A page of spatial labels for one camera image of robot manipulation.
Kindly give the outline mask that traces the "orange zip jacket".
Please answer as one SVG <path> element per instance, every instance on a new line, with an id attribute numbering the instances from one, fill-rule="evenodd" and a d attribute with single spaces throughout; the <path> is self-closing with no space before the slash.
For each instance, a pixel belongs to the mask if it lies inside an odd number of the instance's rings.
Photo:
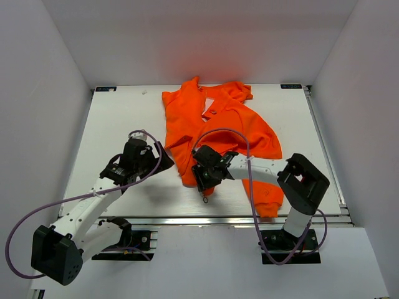
<path id="1" fill-rule="evenodd" d="M 219 154 L 236 151 L 257 158 L 281 159 L 282 148 L 273 129 L 246 100 L 253 98 L 251 86 L 233 81 L 206 87 L 199 77 L 183 83 L 179 90 L 163 92 L 165 149 L 170 151 L 183 185 L 195 187 L 191 170 L 194 145 L 207 145 Z"/>

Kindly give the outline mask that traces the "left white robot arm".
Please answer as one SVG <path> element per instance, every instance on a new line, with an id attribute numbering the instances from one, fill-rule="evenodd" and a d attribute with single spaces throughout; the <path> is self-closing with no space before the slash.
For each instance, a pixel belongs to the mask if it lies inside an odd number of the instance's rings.
<path id="1" fill-rule="evenodd" d="M 40 226 L 32 240 L 32 267 L 59 284 L 70 284 L 83 264 L 103 250 L 124 249 L 132 242 L 132 225 L 111 217 L 92 226 L 125 191 L 139 181 L 171 168 L 159 141 L 153 146 L 141 135 L 131 136 L 123 153 L 115 155 L 100 172 L 90 197 L 80 200 L 49 227 Z"/>

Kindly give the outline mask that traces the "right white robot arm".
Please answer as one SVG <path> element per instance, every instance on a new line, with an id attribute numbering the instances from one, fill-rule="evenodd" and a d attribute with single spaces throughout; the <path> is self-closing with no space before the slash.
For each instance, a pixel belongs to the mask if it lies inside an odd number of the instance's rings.
<path id="1" fill-rule="evenodd" d="M 222 156 L 204 145 L 193 151 L 193 159 L 192 171 L 200 192 L 221 184 L 225 179 L 252 179 L 253 182 L 280 187 L 291 205 L 281 239 L 291 249 L 303 243 L 303 232 L 330 186 L 327 177 L 299 153 L 287 160 L 248 158 L 235 151 Z"/>

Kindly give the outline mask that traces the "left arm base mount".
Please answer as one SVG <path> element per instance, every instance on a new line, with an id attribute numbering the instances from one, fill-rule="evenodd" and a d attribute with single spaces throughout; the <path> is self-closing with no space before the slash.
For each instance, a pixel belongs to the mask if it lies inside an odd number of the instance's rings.
<path id="1" fill-rule="evenodd" d="M 122 232 L 118 242 L 112 243 L 91 260 L 106 261 L 151 261 L 157 247 L 158 232 L 152 229 L 134 228 L 123 218 L 112 217 L 99 221 L 97 227 L 118 225 Z"/>

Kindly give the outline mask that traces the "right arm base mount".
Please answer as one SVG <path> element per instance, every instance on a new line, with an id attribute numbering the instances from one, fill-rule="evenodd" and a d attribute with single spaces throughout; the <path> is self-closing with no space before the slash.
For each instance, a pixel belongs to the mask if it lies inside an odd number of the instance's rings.
<path id="1" fill-rule="evenodd" d="M 277 262 L 286 259 L 299 240 L 284 236 L 281 230 L 262 230 L 261 236 L 269 254 Z M 321 264 L 318 246 L 315 230 L 310 229 L 287 264 Z"/>

